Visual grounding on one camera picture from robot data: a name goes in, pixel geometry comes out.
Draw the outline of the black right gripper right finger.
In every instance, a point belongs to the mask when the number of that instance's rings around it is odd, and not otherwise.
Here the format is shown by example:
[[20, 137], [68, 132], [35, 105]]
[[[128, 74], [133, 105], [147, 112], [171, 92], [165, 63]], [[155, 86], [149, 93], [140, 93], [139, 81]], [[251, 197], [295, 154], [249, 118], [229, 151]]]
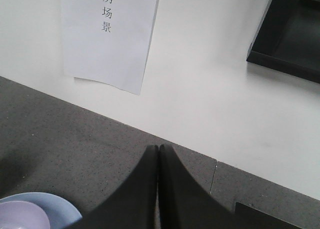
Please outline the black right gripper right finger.
[[159, 147], [158, 201], [162, 229], [255, 228], [214, 200], [168, 144]]

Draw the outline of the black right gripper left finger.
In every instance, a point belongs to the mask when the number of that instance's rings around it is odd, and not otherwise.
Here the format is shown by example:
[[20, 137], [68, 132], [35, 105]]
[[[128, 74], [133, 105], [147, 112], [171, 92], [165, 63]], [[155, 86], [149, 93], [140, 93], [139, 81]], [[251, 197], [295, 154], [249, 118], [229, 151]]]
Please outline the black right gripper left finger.
[[153, 229], [158, 188], [158, 146], [146, 147], [124, 182], [69, 229]]

